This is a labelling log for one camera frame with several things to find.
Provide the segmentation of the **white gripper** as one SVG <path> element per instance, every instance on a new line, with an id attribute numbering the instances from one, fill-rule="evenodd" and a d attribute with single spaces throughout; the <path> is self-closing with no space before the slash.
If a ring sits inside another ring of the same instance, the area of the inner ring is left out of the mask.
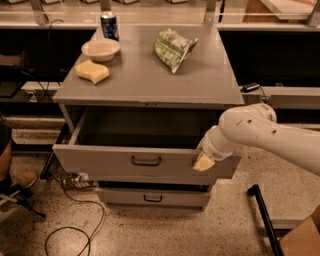
<path id="1" fill-rule="evenodd" d="M 220 131 L 207 131 L 200 141 L 199 148 L 201 153 L 198 155 L 193 169 L 203 172 L 212 168 L 215 161 L 222 161 L 231 156 L 234 144 Z"/>

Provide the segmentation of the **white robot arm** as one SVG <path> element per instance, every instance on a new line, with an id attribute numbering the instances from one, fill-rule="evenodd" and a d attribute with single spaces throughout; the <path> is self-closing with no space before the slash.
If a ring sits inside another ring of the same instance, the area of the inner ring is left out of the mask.
<path id="1" fill-rule="evenodd" d="M 198 144 L 193 168 L 206 171 L 241 146 L 268 151 L 320 176 L 320 132 L 279 124 L 275 111 L 258 103 L 230 108 Z"/>

